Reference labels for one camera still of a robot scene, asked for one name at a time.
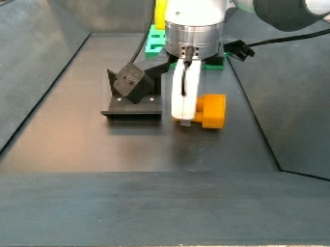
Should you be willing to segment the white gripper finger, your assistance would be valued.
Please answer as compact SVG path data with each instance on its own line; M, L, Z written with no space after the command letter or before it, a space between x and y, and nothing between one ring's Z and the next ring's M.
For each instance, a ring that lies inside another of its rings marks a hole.
M183 60L179 59L177 62L173 83L171 83L171 116L175 119L183 119L183 102L185 97L182 95L182 75L185 71Z
M187 68L186 80L185 80L186 95L183 96L183 111L182 111L182 124L185 126L191 125L191 121L197 113L201 70L202 70L202 61L194 60L193 64Z

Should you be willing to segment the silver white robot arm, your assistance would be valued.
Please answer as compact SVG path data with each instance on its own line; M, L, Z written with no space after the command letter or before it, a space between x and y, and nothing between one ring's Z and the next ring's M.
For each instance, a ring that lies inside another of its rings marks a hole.
M222 44L226 12L239 8L278 30L293 32L330 14L330 0L166 0L157 12L165 18L165 50L177 59L171 84L171 117L205 128L225 126L226 97L198 95L202 64L222 54L239 59L254 54L243 41Z

